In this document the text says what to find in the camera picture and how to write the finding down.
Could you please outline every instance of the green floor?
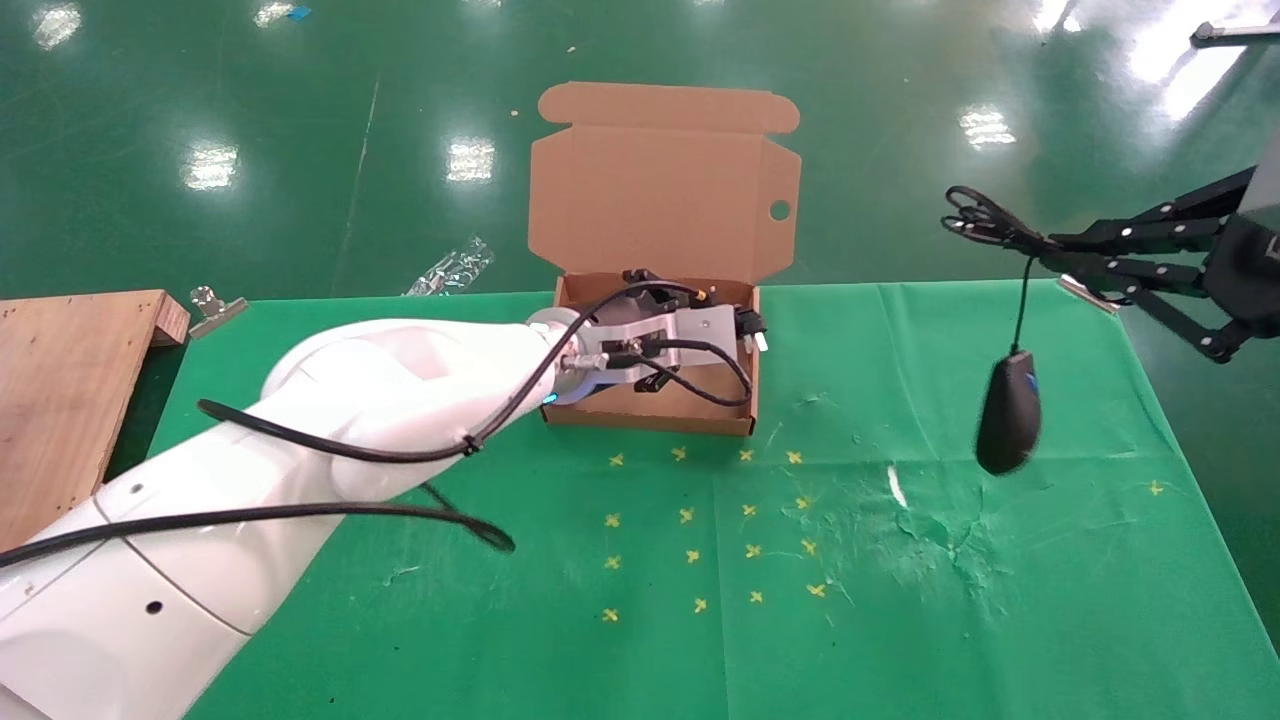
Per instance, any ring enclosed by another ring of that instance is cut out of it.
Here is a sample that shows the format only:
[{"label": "green floor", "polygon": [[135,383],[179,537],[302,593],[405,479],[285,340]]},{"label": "green floor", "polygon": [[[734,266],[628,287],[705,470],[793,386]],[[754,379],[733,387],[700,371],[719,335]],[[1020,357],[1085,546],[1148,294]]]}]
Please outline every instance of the green floor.
[{"label": "green floor", "polygon": [[[525,249],[527,150],[553,131],[538,96],[568,79],[792,99],[803,120],[781,141],[805,165],[777,282],[1011,277],[1019,258],[938,228],[942,191],[965,182],[1069,231],[1252,164],[1280,126],[1280,51],[1197,55],[1187,36],[1272,5],[315,0],[293,22],[257,17],[261,0],[12,0],[0,296],[394,295],[472,233],[497,252],[475,292],[547,288],[553,268]],[[451,146],[492,147],[492,168],[449,179]],[[1217,368],[1125,320],[1280,635],[1280,343]],[[1105,398],[1079,402],[1108,421]]]}]

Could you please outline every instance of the black computer mouse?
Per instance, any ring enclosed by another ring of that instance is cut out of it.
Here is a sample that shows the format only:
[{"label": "black computer mouse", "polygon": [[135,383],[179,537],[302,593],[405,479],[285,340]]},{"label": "black computer mouse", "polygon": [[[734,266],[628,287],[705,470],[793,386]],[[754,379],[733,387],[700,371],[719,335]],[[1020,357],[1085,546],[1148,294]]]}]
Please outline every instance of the black computer mouse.
[{"label": "black computer mouse", "polygon": [[996,363],[982,406],[975,454],[992,475],[1021,468],[1039,439],[1039,384],[1032,354],[1019,350]]}]

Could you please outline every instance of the white stain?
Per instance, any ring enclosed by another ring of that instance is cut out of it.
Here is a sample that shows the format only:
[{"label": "white stain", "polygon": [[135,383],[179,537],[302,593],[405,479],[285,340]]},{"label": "white stain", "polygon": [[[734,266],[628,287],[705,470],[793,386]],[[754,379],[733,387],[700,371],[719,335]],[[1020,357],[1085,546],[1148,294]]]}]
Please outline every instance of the white stain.
[{"label": "white stain", "polygon": [[892,465],[888,466],[888,491],[893,493],[893,500],[899,505],[906,507],[906,496],[902,495],[902,487],[897,484],[897,468]]},{"label": "white stain", "polygon": [[36,13],[36,45],[52,50],[79,29],[79,8],[74,3],[45,8]]}]

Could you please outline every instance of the green table cover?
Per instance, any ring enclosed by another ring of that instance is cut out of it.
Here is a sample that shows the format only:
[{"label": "green table cover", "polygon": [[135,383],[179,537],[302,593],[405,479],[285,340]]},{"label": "green table cover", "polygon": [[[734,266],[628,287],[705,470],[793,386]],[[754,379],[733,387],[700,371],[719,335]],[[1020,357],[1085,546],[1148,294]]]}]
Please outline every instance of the green table cover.
[{"label": "green table cover", "polygon": [[[764,288],[754,437],[525,418],[438,479],[515,555],[344,520],[189,717],[1276,717],[1276,656],[1115,318],[1033,283],[1039,452],[973,460],[1016,300]],[[253,302],[193,341],[152,451],[315,332],[548,302]]]}]

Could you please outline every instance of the cardboard box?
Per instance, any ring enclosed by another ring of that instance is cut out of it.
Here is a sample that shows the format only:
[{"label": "cardboard box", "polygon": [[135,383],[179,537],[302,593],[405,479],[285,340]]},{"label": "cardboard box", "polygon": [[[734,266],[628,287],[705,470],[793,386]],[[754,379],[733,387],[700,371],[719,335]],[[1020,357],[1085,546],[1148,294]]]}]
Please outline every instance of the cardboard box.
[{"label": "cardboard box", "polygon": [[[556,305],[582,306],[622,287],[623,270],[716,287],[722,302],[760,307],[756,283],[791,264],[800,156],[765,133],[791,132],[800,113],[755,90],[570,82],[538,109],[571,127],[532,146],[529,247],[564,274]],[[760,356],[739,347],[751,402],[722,407],[668,383],[657,393],[616,386],[571,406],[547,406],[548,423],[749,436],[760,397]],[[721,365],[681,375],[733,397]]]}]

